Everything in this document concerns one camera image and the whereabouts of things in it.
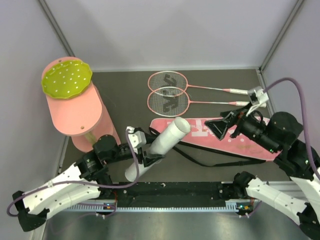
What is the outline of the white shuttlecock tube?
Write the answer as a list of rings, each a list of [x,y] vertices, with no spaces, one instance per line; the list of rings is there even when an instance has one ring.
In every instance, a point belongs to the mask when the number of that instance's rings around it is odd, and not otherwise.
[[[191,126],[187,120],[182,117],[176,117],[150,145],[147,152],[150,154],[161,154],[165,156],[166,153],[175,147],[175,145],[178,144],[190,131]],[[125,170],[125,178],[129,182],[136,183],[139,177],[145,174],[153,165],[149,167],[143,167],[136,162],[135,167],[132,164]]]

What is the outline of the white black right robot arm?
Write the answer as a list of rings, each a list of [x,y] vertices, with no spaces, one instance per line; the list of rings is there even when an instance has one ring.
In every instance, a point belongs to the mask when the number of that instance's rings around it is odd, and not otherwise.
[[[320,157],[298,139],[303,125],[288,112],[277,112],[265,122],[262,114],[243,107],[222,112],[220,119],[207,120],[205,126],[221,141],[234,127],[232,139],[247,137],[276,157],[273,162],[299,186],[306,200],[300,200],[272,188],[253,174],[243,171],[233,180],[233,192],[239,198],[257,199],[290,218],[310,239],[320,238]]]

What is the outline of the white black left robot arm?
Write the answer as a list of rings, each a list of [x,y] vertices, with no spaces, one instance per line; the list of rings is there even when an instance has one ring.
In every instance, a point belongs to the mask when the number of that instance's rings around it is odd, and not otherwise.
[[[34,190],[15,192],[12,205],[21,229],[33,231],[69,207],[90,199],[109,198],[115,189],[134,185],[176,144],[164,132],[151,135],[140,128],[128,127],[126,137],[126,143],[118,144],[112,135],[103,135],[92,150],[58,176]],[[129,183],[113,183],[108,165],[130,159],[133,169],[126,173]]]

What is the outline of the pink sport racket bag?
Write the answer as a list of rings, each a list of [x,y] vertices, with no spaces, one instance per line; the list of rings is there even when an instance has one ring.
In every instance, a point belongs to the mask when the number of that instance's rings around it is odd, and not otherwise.
[[[230,138],[230,135],[236,129],[234,125],[231,127],[223,140],[218,138],[205,126],[206,118],[188,118],[191,131],[182,141],[197,146],[219,150],[225,153],[240,155],[243,157],[251,157],[258,160],[273,161],[280,153],[271,153],[271,151],[264,149],[262,146],[250,140],[243,134],[236,138]]]

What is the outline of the pink racket near bag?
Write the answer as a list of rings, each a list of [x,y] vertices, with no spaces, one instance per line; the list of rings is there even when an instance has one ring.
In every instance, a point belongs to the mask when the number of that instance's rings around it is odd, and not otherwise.
[[[152,91],[147,97],[147,106],[155,114],[162,117],[179,117],[182,116],[191,104],[207,105],[229,105],[236,107],[245,107],[248,101],[194,101],[185,90],[178,87],[161,87]]]

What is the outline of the pink racket far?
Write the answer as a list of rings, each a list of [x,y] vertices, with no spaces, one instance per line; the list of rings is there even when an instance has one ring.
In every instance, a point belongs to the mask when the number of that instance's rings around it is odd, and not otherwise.
[[[153,73],[147,81],[147,86],[151,91],[162,87],[177,87],[184,91],[188,88],[198,88],[206,90],[222,91],[236,95],[247,95],[248,90],[236,89],[236,88],[215,88],[207,86],[199,86],[189,84],[188,79],[180,72],[177,71],[159,71]]]

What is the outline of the pink tiered shelf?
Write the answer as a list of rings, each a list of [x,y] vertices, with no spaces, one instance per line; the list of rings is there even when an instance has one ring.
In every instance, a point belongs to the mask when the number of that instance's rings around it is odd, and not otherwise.
[[[59,61],[81,60],[66,56],[49,63],[45,72]],[[54,127],[63,135],[71,138],[73,145],[86,153],[93,149],[93,144],[104,135],[111,135],[117,144],[121,143],[110,114],[92,79],[88,88],[71,99],[54,99],[45,94]]]

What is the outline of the green dotted scalloped plate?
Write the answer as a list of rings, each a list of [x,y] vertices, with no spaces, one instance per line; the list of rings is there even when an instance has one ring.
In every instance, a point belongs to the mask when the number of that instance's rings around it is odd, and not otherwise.
[[[53,99],[72,99],[89,87],[92,75],[90,66],[82,60],[60,60],[44,73],[42,90]]]

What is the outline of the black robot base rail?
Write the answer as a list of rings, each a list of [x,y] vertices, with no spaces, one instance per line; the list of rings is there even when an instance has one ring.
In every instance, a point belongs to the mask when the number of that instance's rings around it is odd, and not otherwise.
[[[249,199],[233,183],[139,182],[129,188],[113,189],[97,200],[117,200],[123,208],[224,207],[225,201]]]

